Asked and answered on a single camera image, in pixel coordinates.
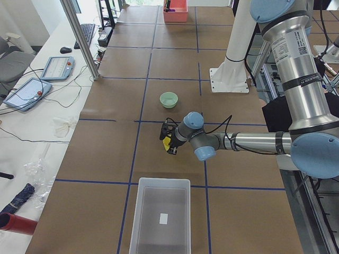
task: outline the gray chair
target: gray chair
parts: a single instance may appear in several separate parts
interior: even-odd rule
[[[7,41],[0,37],[0,55],[4,53],[0,58],[0,82],[11,89],[35,56],[21,51],[8,53],[9,49]]]

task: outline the red cylinder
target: red cylinder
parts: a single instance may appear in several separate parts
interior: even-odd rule
[[[0,230],[33,235],[38,222],[11,213],[0,214]]]

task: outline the red container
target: red container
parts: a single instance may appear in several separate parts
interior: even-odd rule
[[[187,7],[187,0],[171,0],[170,9],[175,12],[165,12],[164,2],[164,21],[165,22],[186,22],[189,9]]]
[[[33,235],[38,222],[11,213],[0,214],[0,230]]]

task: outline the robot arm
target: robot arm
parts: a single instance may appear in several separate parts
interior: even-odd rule
[[[185,141],[192,145],[199,160],[213,157],[218,149],[290,153],[297,168],[309,176],[339,175],[339,119],[329,111],[322,77],[307,40],[305,27],[310,23],[310,8],[311,0],[251,1],[250,13],[264,40],[272,46],[283,83],[292,117],[289,133],[206,134],[203,117],[191,112],[178,126],[168,129],[168,122],[163,124],[160,139],[168,141],[169,153],[176,154]]]

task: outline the blue end cap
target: blue end cap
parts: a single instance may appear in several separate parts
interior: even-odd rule
[[[339,176],[339,139],[326,133],[307,133],[296,138],[291,158],[307,175],[328,179]]]
[[[190,112],[184,117],[184,124],[194,130],[203,127],[203,117],[198,112]]]
[[[216,155],[216,151],[213,147],[199,147],[194,151],[194,153],[200,161],[208,160]]]
[[[295,0],[252,0],[250,13],[258,23],[271,22],[282,16]]]
[[[307,36],[309,36],[311,34],[311,30],[312,30],[312,26],[310,26],[309,28],[305,28]]]

